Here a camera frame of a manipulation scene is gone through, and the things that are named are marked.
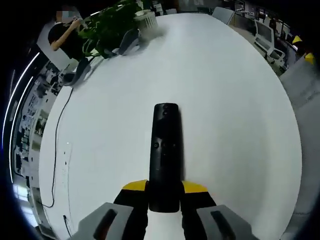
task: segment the window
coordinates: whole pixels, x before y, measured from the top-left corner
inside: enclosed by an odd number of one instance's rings
[[[13,184],[13,192],[17,199],[28,202],[28,190],[26,187]]]
[[[26,187],[13,184],[13,192],[17,199],[19,199],[20,201],[26,202],[27,205],[30,205],[28,202],[28,189]],[[34,213],[32,212],[31,207],[30,206],[20,206],[20,207],[28,223],[33,227],[38,226],[37,220],[35,218]]]

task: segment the human arm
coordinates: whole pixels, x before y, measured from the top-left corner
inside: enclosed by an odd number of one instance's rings
[[[61,37],[59,37],[58,40],[53,41],[50,45],[52,47],[53,51],[57,51],[60,46],[66,41],[66,39],[69,37],[69,35],[72,33],[72,31],[77,28],[81,24],[81,19],[74,20],[69,28],[62,34]]]

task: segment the black shirt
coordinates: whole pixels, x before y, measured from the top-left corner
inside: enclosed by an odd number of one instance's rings
[[[69,26],[64,26],[63,23],[58,23],[54,25],[49,34],[48,34],[48,41],[49,43],[53,43],[57,41],[69,28]],[[82,52],[84,40],[78,36],[76,30],[73,30],[64,43],[60,46],[60,48],[67,54],[70,59],[76,59],[78,61],[83,58],[84,54]]]
[[[273,32],[276,33],[277,22],[275,19],[270,19],[269,27],[273,29]]]

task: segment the person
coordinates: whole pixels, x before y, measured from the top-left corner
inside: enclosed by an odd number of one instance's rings
[[[55,23],[49,31],[48,41],[53,51],[61,49],[70,59],[80,61],[84,57],[84,40],[78,36],[76,28],[81,25],[81,19],[70,19],[72,14],[72,11],[56,11]]]
[[[273,29],[273,32],[274,32],[274,33],[276,32],[276,30],[277,30],[277,21],[276,21],[276,19],[275,19],[274,17],[272,17],[272,18],[270,19],[269,27],[270,27],[271,29]]]

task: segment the office desk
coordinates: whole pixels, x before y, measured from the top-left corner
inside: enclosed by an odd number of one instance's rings
[[[165,35],[143,51],[103,60],[76,87],[57,131],[55,205],[60,239],[121,188],[149,177],[155,104],[179,105],[185,179],[207,186],[252,226],[278,240],[294,211],[302,153],[296,118],[278,77],[254,47],[205,14],[157,17]],[[55,130],[63,87],[44,130],[42,202],[51,204]],[[184,239],[181,214],[148,213],[144,239]]]
[[[37,128],[46,121],[46,117],[50,113],[50,110],[55,102],[57,96],[52,92],[48,92],[47,95],[41,100],[39,108],[33,115],[33,122],[29,131],[29,149],[28,149],[28,164],[29,164],[29,181],[30,186],[39,188],[39,157],[40,146],[42,144],[42,133]]]

